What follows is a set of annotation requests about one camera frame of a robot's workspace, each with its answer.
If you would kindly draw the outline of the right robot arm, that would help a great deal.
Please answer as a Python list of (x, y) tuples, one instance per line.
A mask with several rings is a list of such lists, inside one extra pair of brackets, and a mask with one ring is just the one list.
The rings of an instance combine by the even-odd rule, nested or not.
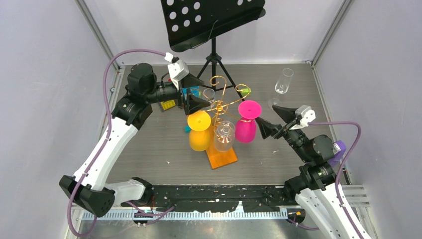
[(299, 176), (285, 181), (284, 201), (301, 206), (327, 239), (370, 238), (347, 201), (339, 174), (329, 163), (335, 157), (334, 142), (324, 134), (310, 139), (302, 131), (315, 124), (315, 111), (306, 105), (297, 109), (273, 105), (272, 109), (285, 125), (256, 118), (262, 138), (283, 138), (304, 162)]

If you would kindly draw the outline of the tall clear flute glass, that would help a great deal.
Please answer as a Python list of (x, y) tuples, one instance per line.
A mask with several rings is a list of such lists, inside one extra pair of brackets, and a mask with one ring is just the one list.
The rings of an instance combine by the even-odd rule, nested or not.
[(267, 101), (268, 107), (271, 109), (272, 106), (281, 106), (282, 95), (286, 94), (289, 90), (294, 71), (291, 68), (284, 68), (280, 77), (274, 86), (274, 91), (271, 94), (270, 99)]

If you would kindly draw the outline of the gold wine glass rack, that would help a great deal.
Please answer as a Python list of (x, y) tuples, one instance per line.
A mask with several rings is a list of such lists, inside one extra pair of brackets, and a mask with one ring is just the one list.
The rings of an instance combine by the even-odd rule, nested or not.
[(210, 135), (211, 135), (211, 143), (205, 151), (202, 151), (206, 154), (207, 159), (210, 163), (211, 169), (218, 169), (230, 164), (233, 164), (238, 161), (238, 158), (235, 154), (235, 151), (233, 147), (227, 151), (227, 152), (219, 152), (214, 147), (214, 130), (217, 126), (217, 124), (221, 121), (225, 121), (225, 118), (227, 116), (239, 120), (239, 117), (236, 117), (235, 115), (231, 114), (229, 112), (229, 107), (232, 105), (235, 105), (237, 103), (240, 103), (242, 100), (245, 100), (251, 93), (250, 87), (245, 84), (240, 84), (238, 86), (235, 86), (234, 89), (237, 93), (240, 93), (240, 99), (226, 103), (224, 102), (224, 96), (225, 91), (228, 88), (227, 86), (227, 78), (224, 76), (213, 76), (210, 78), (210, 84), (212, 86), (217, 86), (220, 81), (218, 80), (221, 78), (223, 80), (223, 88), (222, 88), (222, 94), (221, 97), (211, 103), (211, 106), (209, 109), (200, 110), (205, 111), (209, 114), (211, 117), (211, 125), (209, 127)]

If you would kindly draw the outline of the pink plastic goblet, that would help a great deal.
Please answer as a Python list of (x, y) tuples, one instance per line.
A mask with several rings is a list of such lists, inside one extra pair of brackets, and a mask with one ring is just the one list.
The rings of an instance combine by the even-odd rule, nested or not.
[(256, 136), (255, 120), (261, 115), (262, 107), (253, 100), (245, 100), (238, 106), (241, 118), (235, 125), (235, 138), (240, 143), (251, 143)]

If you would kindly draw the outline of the clear stemless wine glass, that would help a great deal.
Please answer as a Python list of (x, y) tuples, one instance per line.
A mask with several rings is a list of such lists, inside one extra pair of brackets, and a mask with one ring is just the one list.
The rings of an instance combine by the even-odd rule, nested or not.
[(235, 141), (235, 125), (228, 121), (221, 121), (214, 130), (214, 147), (219, 152), (229, 151)]

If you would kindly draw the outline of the orange plastic goblet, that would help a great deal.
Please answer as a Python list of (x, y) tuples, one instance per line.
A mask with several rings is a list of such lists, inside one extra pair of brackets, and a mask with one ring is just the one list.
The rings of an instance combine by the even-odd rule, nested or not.
[(211, 117), (205, 111), (198, 111), (188, 116), (188, 126), (191, 131), (189, 133), (189, 145), (194, 151), (205, 151), (211, 143), (211, 135), (209, 127), (211, 125)]

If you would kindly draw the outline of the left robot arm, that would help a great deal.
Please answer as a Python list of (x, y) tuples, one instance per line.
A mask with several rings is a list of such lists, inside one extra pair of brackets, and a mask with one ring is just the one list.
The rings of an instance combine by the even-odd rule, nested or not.
[(96, 217), (103, 217), (115, 204), (152, 202), (152, 185), (133, 177), (126, 182), (106, 183), (116, 160), (152, 114), (152, 104), (176, 100), (191, 115), (210, 104), (193, 95), (191, 87), (204, 82), (191, 74), (182, 61), (168, 65), (170, 80), (157, 81), (148, 63), (138, 63), (127, 76), (126, 94), (116, 103), (110, 123), (85, 163), (72, 176), (64, 175), (59, 185), (71, 200)]

